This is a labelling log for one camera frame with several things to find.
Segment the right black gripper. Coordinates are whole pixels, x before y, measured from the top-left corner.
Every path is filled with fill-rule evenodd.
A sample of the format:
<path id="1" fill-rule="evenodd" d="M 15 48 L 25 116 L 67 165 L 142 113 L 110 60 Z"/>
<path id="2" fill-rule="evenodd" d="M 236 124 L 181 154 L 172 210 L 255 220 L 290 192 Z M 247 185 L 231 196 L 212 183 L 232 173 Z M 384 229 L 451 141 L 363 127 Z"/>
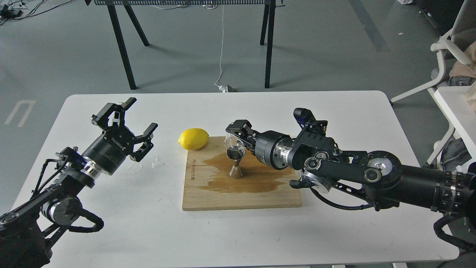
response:
<path id="1" fill-rule="evenodd" d="M 231 142 L 231 157 L 243 157 L 247 150 L 261 163 L 276 170 L 283 170 L 288 166 L 286 157 L 281 153 L 292 147 L 292 138 L 289 135 L 271 130 L 255 132 L 248 120 L 235 120 L 225 131 L 241 141 Z"/>

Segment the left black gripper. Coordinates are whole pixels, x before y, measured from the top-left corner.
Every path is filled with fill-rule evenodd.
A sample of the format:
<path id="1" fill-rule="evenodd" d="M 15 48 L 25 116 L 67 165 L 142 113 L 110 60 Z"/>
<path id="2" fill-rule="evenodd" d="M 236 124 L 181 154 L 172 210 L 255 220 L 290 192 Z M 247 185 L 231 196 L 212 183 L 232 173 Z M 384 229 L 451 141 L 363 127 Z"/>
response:
<path id="1" fill-rule="evenodd" d="M 153 132 L 158 127 L 151 123 L 143 135 L 134 136 L 125 126 L 125 112 L 137 101 L 131 97 L 119 105 L 107 103 L 97 115 L 92 115 L 91 123 L 104 132 L 83 153 L 84 158 L 94 161 L 109 175 L 114 174 L 126 156 L 140 162 L 153 148 Z M 135 145 L 140 148 L 133 151 Z"/>

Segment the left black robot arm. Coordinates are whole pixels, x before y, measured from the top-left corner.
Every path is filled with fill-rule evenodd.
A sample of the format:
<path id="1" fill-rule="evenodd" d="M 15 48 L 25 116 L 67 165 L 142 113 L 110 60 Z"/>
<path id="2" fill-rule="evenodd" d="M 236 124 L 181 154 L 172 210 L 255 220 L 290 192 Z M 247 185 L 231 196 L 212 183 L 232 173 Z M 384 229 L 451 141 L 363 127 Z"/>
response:
<path id="1" fill-rule="evenodd" d="M 92 124 L 102 134 L 82 153 L 66 147 L 57 154 L 55 173 L 47 179 L 39 177 L 31 198 L 16 209 L 1 216 L 1 267 L 40 268 L 50 262 L 52 247 L 67 231 L 99 232 L 103 220 L 84 209 L 78 194 L 84 187 L 92 188 L 99 175 L 112 175 L 127 156 L 139 162 L 153 148 L 151 139 L 156 123 L 151 123 L 142 135 L 135 136 L 125 125 L 125 112 L 136 102 L 108 103 L 92 116 Z"/>

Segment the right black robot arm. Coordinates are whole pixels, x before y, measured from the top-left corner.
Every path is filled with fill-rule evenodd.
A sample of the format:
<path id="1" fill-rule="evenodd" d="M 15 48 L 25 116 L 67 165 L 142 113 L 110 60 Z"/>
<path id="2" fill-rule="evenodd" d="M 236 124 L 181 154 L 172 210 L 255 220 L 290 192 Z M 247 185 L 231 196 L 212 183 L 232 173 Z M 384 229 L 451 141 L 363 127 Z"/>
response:
<path id="1" fill-rule="evenodd" d="M 401 202 L 443 214 L 434 223 L 438 238 L 465 251 L 475 244 L 446 234 L 443 227 L 463 218 L 475 232 L 475 174 L 405 166 L 388 151 L 343 151 L 326 136 L 328 122 L 316 120 L 311 110 L 294 109 L 301 127 L 296 138 L 252 129 L 248 120 L 236 120 L 226 132 L 236 136 L 261 163 L 276 170 L 302 172 L 291 180 L 295 189 L 309 188 L 332 207 L 343 210 L 399 207 Z"/>

